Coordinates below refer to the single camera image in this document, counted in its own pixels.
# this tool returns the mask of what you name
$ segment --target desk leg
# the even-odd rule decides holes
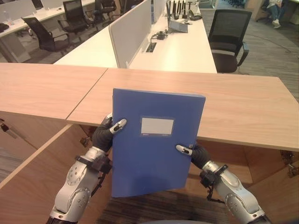
[[[31,58],[14,33],[0,38],[0,51],[8,62],[22,63]]]

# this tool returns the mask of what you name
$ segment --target office chair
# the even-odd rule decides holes
[[[266,16],[258,18],[256,20],[256,22],[259,22],[260,20],[266,20],[266,24],[271,22],[271,13],[269,12],[269,10],[267,9],[267,6],[269,5],[269,0],[265,0],[261,6],[261,10],[263,12],[263,14],[265,14]]]
[[[250,17],[251,12],[243,10],[218,9],[215,11],[208,39],[217,72],[234,72],[247,57],[249,49],[243,42],[243,37]],[[237,62],[237,56],[242,46],[243,55]],[[233,52],[234,55],[217,53],[215,50]]]
[[[108,21],[102,24],[102,26],[104,27],[105,25],[108,25],[111,22],[113,22],[110,13],[112,13],[115,10],[116,10],[116,4],[114,0],[95,0],[94,10],[85,11],[85,14],[87,15],[88,18],[92,18],[91,23],[93,26],[95,26],[97,23],[103,22],[104,21],[103,14],[107,14],[109,19]]]
[[[39,48],[50,52],[61,52],[64,55],[64,51],[70,46],[70,38],[68,34],[62,34],[53,37],[51,32],[48,32],[46,28],[35,17],[22,18],[25,23],[35,32]],[[55,38],[66,35],[67,39],[63,41],[55,41]]]
[[[121,14],[125,14],[127,11],[131,10],[133,6],[136,6],[143,2],[143,0],[120,0]]]
[[[64,32],[77,34],[89,27],[90,24],[84,17],[81,0],[64,1],[63,4],[66,20],[58,20],[58,23]]]

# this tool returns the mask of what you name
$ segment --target file folder label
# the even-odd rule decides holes
[[[141,134],[161,134],[169,135],[172,133],[173,120],[159,118],[142,118]]]

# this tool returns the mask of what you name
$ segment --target desk partition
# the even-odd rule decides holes
[[[128,68],[150,29],[150,0],[143,1],[109,25],[118,68]]]
[[[0,4],[0,22],[4,22],[7,20],[4,16],[3,11],[8,12],[12,20],[17,20],[21,17],[36,13],[36,8],[34,7],[31,0],[19,0]]]
[[[154,22],[157,22],[160,15],[164,11],[165,4],[165,0],[154,0]]]

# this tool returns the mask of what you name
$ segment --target robotic arm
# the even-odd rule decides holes
[[[112,146],[113,135],[126,122],[122,119],[112,126],[112,114],[105,117],[93,134],[93,146],[85,155],[76,156],[75,164],[56,195],[47,224],[75,224],[79,221],[90,198],[101,187],[105,175],[112,167],[106,152]]]
[[[227,170],[227,165],[219,167],[216,163],[211,161],[208,152],[202,146],[196,145],[192,150],[177,145],[176,149],[183,154],[191,156],[192,163],[202,169],[200,173],[201,183],[206,188],[209,188],[208,200],[220,202],[220,200],[212,199],[213,189],[215,189],[240,223],[271,223],[258,205],[253,194],[242,186],[238,177]]]
[[[105,117],[93,134],[93,146],[85,155],[77,156],[70,168],[63,187],[56,195],[47,224],[76,224],[79,221],[90,198],[101,187],[112,167],[106,153],[112,146],[113,135],[126,123],[122,119],[112,126],[112,114]],[[202,169],[201,183],[209,188],[208,200],[221,202],[212,199],[215,189],[240,223],[271,224],[256,198],[242,186],[238,177],[227,170],[227,165],[219,167],[210,160],[208,152],[198,145],[193,149],[177,145],[176,149],[191,156],[192,163]]]

